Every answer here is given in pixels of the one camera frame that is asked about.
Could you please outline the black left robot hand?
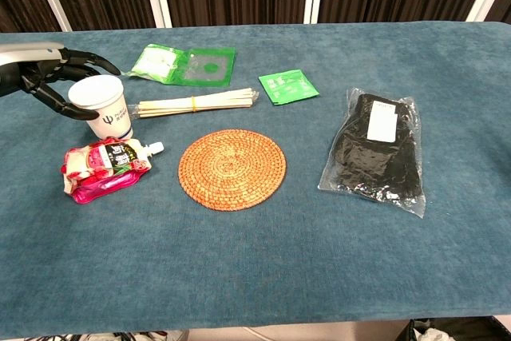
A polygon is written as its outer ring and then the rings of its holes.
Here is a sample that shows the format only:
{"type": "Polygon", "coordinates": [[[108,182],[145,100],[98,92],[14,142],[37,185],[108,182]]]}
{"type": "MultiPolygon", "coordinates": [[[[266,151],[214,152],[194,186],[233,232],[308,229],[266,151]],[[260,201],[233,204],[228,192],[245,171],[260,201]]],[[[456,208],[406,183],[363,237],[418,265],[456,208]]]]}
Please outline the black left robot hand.
{"type": "Polygon", "coordinates": [[[19,90],[29,93],[52,110],[78,121],[91,121],[99,113],[66,101],[49,87],[56,81],[80,81],[98,75],[99,66],[113,75],[121,71],[97,54],[70,50],[56,42],[29,42],[1,45],[1,95],[19,90]]]}

